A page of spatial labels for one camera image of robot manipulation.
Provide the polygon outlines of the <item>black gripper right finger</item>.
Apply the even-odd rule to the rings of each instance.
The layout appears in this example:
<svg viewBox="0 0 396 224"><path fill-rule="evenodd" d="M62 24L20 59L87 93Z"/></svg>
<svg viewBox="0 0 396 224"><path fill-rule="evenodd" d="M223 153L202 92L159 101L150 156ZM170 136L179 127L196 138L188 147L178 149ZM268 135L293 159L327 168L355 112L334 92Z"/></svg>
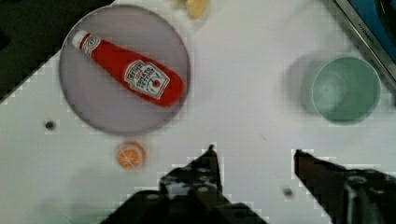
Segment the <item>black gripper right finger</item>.
<svg viewBox="0 0 396 224"><path fill-rule="evenodd" d="M347 169L298 149L294 173L332 224L395 224L395 177L375 169Z"/></svg>

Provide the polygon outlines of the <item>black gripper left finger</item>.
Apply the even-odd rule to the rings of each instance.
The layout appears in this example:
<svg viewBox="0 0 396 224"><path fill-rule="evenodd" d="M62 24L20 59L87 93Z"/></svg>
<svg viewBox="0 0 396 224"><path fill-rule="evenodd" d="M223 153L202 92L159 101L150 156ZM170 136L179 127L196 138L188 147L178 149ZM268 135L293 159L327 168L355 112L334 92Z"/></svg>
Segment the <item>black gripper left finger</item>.
<svg viewBox="0 0 396 224"><path fill-rule="evenodd" d="M101 224L268 224L243 203L222 194L213 146L164 175L157 190L141 190Z"/></svg>

